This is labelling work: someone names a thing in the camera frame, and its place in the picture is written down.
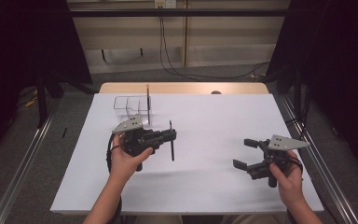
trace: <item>black curtain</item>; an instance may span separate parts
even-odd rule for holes
[[[0,0],[0,136],[14,118],[19,92],[55,71],[91,83],[65,0]]]
[[[309,57],[327,0],[292,0],[268,67],[268,80],[277,80],[277,91],[288,92]]]
[[[358,159],[358,1],[328,8],[304,75],[311,96]]]

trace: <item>table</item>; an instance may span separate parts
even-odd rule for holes
[[[91,209],[108,177],[104,153],[108,136],[118,125],[112,104],[122,94],[112,92],[145,94],[146,84],[155,117],[151,128],[167,129],[167,119],[172,119],[178,132],[175,162],[171,161],[169,144],[144,162],[143,171],[123,190],[123,215],[286,211],[278,190],[268,187],[266,178],[254,181],[232,166],[232,159],[249,164],[263,159],[260,149],[243,145],[243,138],[266,140],[274,133],[290,136],[273,96],[260,83],[104,84],[104,93],[94,97],[51,211],[79,215]],[[230,94],[210,95],[211,91]],[[307,170],[303,177],[310,207],[322,211]]]

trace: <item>gray floor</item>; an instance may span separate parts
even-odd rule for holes
[[[258,80],[249,75],[239,78],[216,78],[235,77],[249,73],[253,65],[231,65],[215,67],[180,68],[180,74],[197,74],[214,76],[194,77],[199,81],[245,81]],[[264,65],[256,74],[265,73],[267,66]],[[120,72],[114,74],[93,75],[94,84],[91,88],[98,90],[106,81],[193,81],[192,79],[172,75],[164,70],[148,70],[140,72]],[[6,223],[81,223],[84,217],[64,217],[49,212],[49,208],[60,185],[66,166],[72,156],[77,138],[80,134],[84,120],[87,116],[92,95],[87,95],[62,84],[65,95],[60,99],[48,97],[48,108],[53,109],[56,105],[56,113],[51,121],[45,139],[43,140],[31,169],[26,173],[26,178],[16,194],[13,204],[9,204],[9,213],[3,220]],[[275,83],[269,83],[268,89],[275,93],[277,102],[280,95],[276,94]],[[29,95],[19,99],[23,102],[29,99]],[[289,119],[282,110],[285,119]],[[30,107],[19,106],[16,118],[0,142],[0,200],[4,196],[8,185],[21,160],[30,146],[38,123],[37,103]],[[294,126],[289,126],[293,137],[298,133]],[[330,172],[348,199],[355,215],[358,218],[358,161],[352,156],[345,139],[341,139],[332,132],[332,124],[325,117],[315,102],[310,103],[307,130],[311,134],[315,145],[323,155]],[[336,207],[336,202],[330,196],[329,190],[319,175],[307,153],[303,153],[303,160],[313,178],[315,188],[324,201],[327,210],[318,214],[324,223],[344,223]],[[185,217],[186,223],[218,223],[220,217]]]

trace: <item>transparent box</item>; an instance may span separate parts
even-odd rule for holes
[[[139,114],[144,126],[152,124],[151,97],[147,95],[139,96],[117,96],[115,98],[114,110],[123,122],[131,115]]]

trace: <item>person's left hand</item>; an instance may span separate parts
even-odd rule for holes
[[[133,157],[124,152],[121,147],[116,147],[121,145],[119,133],[115,134],[112,142],[112,148],[115,148],[112,149],[112,168],[110,170],[110,176],[125,183],[135,173],[138,164],[145,161],[150,156],[153,148],[149,147],[140,155]]]

